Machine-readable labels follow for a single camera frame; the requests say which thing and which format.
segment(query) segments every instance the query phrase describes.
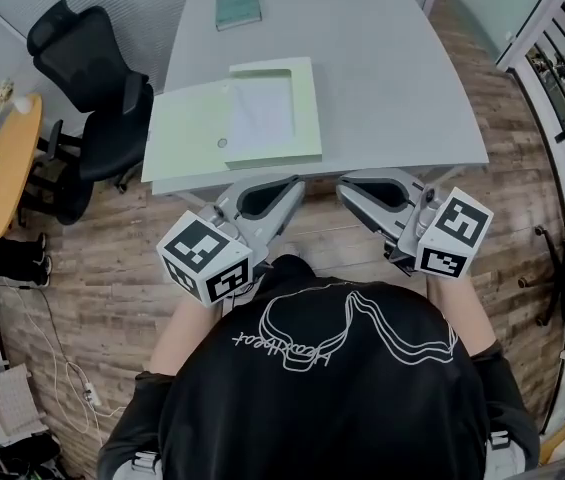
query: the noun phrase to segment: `sleeve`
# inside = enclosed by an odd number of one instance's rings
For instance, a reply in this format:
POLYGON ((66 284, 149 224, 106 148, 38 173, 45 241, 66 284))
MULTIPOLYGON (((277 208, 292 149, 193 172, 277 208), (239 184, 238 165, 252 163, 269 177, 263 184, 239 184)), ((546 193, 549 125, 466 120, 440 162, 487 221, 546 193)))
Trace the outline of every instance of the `sleeve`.
POLYGON ((524 451, 526 469, 537 467, 540 460, 538 431, 524 407, 511 365, 502 353, 502 345, 496 341, 471 359, 482 380, 490 432, 507 431, 511 440, 524 451))
POLYGON ((159 451, 158 426, 173 379, 149 372, 135 378, 133 398, 98 455, 98 480, 111 480, 136 452, 159 451))

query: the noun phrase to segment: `white cube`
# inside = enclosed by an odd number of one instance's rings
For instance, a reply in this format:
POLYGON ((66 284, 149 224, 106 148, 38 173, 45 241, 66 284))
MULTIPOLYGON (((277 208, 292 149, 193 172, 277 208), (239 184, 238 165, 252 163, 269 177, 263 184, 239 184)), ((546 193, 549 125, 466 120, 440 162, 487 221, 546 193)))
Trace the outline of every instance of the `white cube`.
POLYGON ((251 249, 190 211, 157 251, 169 277, 206 307, 253 280, 251 249))
POLYGON ((491 210, 454 188, 418 242, 415 269, 450 278, 465 274, 491 220, 491 210))

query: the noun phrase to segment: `power strip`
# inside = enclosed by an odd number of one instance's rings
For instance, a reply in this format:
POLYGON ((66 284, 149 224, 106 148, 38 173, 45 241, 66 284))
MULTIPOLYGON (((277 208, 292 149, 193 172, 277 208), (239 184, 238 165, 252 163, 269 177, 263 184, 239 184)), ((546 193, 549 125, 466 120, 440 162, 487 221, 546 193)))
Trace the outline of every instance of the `power strip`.
POLYGON ((84 398, 89 403, 91 407, 100 407, 102 405, 102 400, 98 396, 98 392, 95 390, 92 382, 87 382, 85 384, 86 391, 84 393, 84 398))

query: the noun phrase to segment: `round wooden table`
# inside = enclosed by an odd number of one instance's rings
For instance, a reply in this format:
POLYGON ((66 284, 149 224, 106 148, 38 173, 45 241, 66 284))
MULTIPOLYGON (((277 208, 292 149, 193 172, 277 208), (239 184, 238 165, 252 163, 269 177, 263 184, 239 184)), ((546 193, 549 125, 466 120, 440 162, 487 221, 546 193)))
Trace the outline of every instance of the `round wooden table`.
POLYGON ((33 164, 42 126, 42 97, 30 94, 28 114, 15 108, 0 128, 0 238, 13 220, 33 164))

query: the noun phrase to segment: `green book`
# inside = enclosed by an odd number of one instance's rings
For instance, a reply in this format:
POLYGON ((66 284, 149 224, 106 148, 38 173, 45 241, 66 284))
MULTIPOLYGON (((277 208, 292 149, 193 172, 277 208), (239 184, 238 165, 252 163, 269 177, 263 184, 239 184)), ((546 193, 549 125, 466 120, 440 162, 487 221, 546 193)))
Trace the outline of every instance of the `green book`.
POLYGON ((262 21, 260 0, 215 0, 215 27, 225 30, 262 21))

